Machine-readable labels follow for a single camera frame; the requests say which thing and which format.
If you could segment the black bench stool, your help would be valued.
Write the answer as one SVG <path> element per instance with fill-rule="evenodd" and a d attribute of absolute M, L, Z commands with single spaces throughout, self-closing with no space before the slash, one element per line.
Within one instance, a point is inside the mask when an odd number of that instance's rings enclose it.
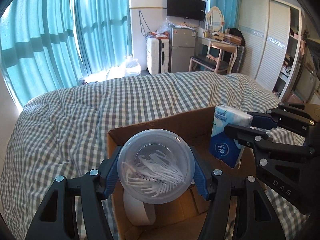
<path fill-rule="evenodd" d="M 228 73 L 230 71 L 230 66 L 225 61 L 215 61 L 210 60 L 206 56 L 192 56 L 189 62 L 188 72 L 192 72 L 195 70 L 196 65 L 200 65 L 205 69 L 208 69 L 215 73 Z"/>

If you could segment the white suitcase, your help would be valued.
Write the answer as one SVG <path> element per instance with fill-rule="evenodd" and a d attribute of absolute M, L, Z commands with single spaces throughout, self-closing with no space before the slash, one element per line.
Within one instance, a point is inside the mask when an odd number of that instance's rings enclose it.
<path fill-rule="evenodd" d="M 169 38 L 165 35 L 146 39 L 147 68 L 151 75 L 169 71 Z"/>

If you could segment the black wall television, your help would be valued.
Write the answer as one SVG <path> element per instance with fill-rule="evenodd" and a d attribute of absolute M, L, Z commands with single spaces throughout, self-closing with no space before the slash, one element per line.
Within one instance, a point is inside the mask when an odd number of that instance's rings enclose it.
<path fill-rule="evenodd" d="M 167 16 L 204 21 L 206 2 L 202 0 L 167 0 Z"/>

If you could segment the clear plastic bag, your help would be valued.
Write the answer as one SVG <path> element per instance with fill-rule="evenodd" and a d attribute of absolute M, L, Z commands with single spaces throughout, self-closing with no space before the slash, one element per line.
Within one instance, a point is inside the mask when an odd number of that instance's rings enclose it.
<path fill-rule="evenodd" d="M 116 67 L 110 68 L 107 79 L 117 79 L 122 77 L 138 76 L 141 72 L 141 66 L 137 59 L 134 59 L 132 55 L 126 57 L 126 59 Z"/>

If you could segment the white tape roll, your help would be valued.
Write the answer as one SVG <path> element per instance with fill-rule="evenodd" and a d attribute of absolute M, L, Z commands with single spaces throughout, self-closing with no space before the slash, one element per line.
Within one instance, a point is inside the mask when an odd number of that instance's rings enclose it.
<path fill-rule="evenodd" d="M 127 191 L 123 193 L 126 216 L 134 226 L 153 225 L 156 221 L 155 207 L 133 198 Z"/>

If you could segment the oval vanity mirror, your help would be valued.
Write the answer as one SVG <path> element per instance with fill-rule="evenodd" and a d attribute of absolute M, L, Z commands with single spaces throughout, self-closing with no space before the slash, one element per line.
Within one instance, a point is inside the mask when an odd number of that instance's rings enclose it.
<path fill-rule="evenodd" d="M 210 11 L 206 14 L 206 29 L 213 32 L 221 31 L 224 22 L 221 10 L 216 6 L 211 7 Z"/>

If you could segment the white louvered wardrobe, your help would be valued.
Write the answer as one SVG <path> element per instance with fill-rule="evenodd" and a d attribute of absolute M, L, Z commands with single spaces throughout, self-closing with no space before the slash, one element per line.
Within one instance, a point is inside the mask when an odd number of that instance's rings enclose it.
<path fill-rule="evenodd" d="M 239 30 L 245 39 L 240 72 L 285 101 L 300 68 L 300 7 L 281 0 L 241 0 Z"/>

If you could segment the middle teal curtain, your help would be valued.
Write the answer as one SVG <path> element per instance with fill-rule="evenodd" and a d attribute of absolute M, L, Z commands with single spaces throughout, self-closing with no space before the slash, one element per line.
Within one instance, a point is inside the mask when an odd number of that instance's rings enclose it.
<path fill-rule="evenodd" d="M 132 52 L 129 0 L 74 0 L 74 5 L 83 77 L 121 65 Z"/>

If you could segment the left teal curtain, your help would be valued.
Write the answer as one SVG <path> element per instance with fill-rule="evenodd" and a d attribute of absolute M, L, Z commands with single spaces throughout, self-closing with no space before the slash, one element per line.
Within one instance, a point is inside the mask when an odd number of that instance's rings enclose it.
<path fill-rule="evenodd" d="M 13 0 L 1 17 L 1 72 L 16 104 L 79 85 L 70 0 Z"/>

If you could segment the open cardboard box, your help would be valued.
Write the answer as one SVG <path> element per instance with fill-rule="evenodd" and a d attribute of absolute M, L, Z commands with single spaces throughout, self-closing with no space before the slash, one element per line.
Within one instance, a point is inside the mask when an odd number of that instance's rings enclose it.
<path fill-rule="evenodd" d="M 228 106 L 184 112 L 112 129 L 110 153 L 121 147 L 112 205 L 120 239 L 196 239 L 208 210 L 208 188 L 217 182 L 244 186 L 227 219 L 234 239 L 253 239 L 250 204 L 260 200 L 256 181 L 236 172 L 243 149 L 223 131 L 249 127 L 252 116 Z"/>

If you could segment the white dressing table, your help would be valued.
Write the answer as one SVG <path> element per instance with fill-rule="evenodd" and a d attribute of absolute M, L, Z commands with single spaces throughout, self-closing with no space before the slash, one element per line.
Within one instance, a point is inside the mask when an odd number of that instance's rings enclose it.
<path fill-rule="evenodd" d="M 217 60 L 208 59 L 211 49 L 219 51 Z M 244 46 L 235 45 L 225 41 L 218 41 L 206 37 L 196 38 L 196 58 L 200 58 L 197 63 L 205 69 L 218 74 L 237 73 L 240 69 L 242 58 L 245 52 Z"/>

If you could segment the wooden chair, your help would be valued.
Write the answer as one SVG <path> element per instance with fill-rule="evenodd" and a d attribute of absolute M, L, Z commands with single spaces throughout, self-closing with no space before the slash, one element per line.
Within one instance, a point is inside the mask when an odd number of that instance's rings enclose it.
<path fill-rule="evenodd" d="M 238 55 L 238 47 L 231 43 L 220 41 L 212 41 L 209 47 L 219 50 L 219 55 L 216 61 L 225 61 L 226 63 L 228 63 L 231 68 L 230 71 L 226 74 L 231 74 L 232 68 L 236 61 L 236 57 Z"/>

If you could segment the clear floss pick jar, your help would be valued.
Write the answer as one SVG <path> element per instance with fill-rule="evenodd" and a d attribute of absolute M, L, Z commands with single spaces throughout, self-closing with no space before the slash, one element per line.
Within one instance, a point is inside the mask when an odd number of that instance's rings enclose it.
<path fill-rule="evenodd" d="M 165 204 L 194 183 L 195 160 L 180 136 L 164 129 L 148 129 L 121 148 L 117 171 L 121 185 L 133 198 Z"/>

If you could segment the blue tissue pack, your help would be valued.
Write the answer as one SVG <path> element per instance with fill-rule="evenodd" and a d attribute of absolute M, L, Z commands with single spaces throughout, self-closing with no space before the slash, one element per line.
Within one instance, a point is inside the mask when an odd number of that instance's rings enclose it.
<path fill-rule="evenodd" d="M 235 168 L 241 159 L 244 146 L 228 137 L 224 128 L 228 124 L 250 127 L 252 120 L 253 117 L 242 110 L 224 105 L 216 106 L 210 137 L 210 154 L 230 168 Z"/>

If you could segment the silver mini fridge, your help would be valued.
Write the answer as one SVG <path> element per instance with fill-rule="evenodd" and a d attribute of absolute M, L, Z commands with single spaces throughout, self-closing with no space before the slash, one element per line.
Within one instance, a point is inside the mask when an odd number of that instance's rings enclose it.
<path fill-rule="evenodd" d="M 189 28 L 170 28 L 170 72 L 188 72 L 194 55 L 196 32 Z"/>

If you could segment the black bag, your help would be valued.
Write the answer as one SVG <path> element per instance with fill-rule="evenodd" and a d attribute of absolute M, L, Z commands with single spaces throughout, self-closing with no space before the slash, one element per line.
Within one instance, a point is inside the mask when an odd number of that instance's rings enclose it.
<path fill-rule="evenodd" d="M 245 38 L 242 32 L 237 28 L 229 28 L 230 41 L 234 44 L 245 46 Z"/>

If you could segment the checkered bed duvet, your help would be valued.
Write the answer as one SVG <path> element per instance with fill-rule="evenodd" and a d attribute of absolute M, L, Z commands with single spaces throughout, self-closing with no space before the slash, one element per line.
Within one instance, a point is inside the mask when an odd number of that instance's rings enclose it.
<path fill-rule="evenodd" d="M 278 103 L 248 76 L 204 71 L 123 77 L 38 96 L 25 105 L 7 145 L 4 221 L 24 239 L 54 179 L 98 167 L 114 128 L 215 105 L 264 113 Z"/>

